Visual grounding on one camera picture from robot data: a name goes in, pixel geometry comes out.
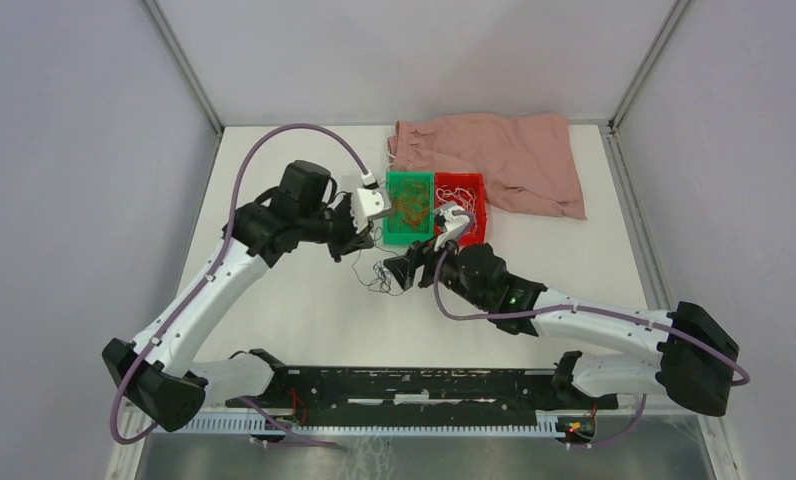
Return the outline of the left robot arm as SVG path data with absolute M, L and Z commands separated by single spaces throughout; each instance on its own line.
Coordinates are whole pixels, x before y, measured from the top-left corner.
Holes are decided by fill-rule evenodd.
M 167 432 L 183 428 L 211 403 L 245 396 L 268 407 L 281 404 L 289 382 L 267 357 L 245 353 L 204 363 L 195 357 L 237 300 L 300 244 L 323 244 L 334 261 L 372 247 L 373 222 L 391 202 L 372 175 L 362 180 L 331 207 L 337 192 L 331 173 L 296 160 L 278 185 L 238 207 L 187 288 L 132 340 L 105 346 L 102 357 L 117 396 Z

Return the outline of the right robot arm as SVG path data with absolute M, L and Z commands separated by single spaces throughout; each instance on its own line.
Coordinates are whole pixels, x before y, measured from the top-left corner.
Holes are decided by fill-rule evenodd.
M 569 352 L 558 362 L 551 392 L 565 408 L 606 395 L 664 395 L 694 413 L 721 417 L 732 389 L 750 382 L 737 342 L 695 303 L 644 310 L 587 301 L 509 272 L 489 244 L 460 248 L 449 241 L 437 249 L 415 242 L 383 265 L 403 290 L 432 288 L 448 319 L 487 320 L 511 335 L 606 349 Z

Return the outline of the green plastic bin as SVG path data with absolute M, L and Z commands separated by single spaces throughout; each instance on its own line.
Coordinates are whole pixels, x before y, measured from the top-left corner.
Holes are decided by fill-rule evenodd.
M 383 221 L 386 245 L 406 246 L 434 234 L 434 175 L 431 172 L 386 173 L 386 189 L 394 211 Z

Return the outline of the red plastic bin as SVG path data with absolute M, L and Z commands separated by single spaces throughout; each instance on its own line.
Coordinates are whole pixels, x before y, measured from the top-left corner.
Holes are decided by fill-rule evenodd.
M 475 214 L 475 224 L 459 244 L 469 246 L 486 241 L 487 206 L 486 189 L 480 173 L 436 172 L 434 174 L 435 206 L 455 202 Z

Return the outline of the pink cloth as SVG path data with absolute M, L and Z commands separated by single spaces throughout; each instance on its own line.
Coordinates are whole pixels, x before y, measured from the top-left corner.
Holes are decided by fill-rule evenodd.
M 446 115 L 397 122 L 387 149 L 394 171 L 479 173 L 499 209 L 584 221 L 569 127 L 557 113 Z

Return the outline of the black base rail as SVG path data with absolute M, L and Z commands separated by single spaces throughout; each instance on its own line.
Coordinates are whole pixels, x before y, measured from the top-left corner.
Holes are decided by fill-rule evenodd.
M 381 368 L 276 365 L 264 410 L 289 410 L 306 427 L 528 426 L 538 413 L 619 407 L 548 369 Z

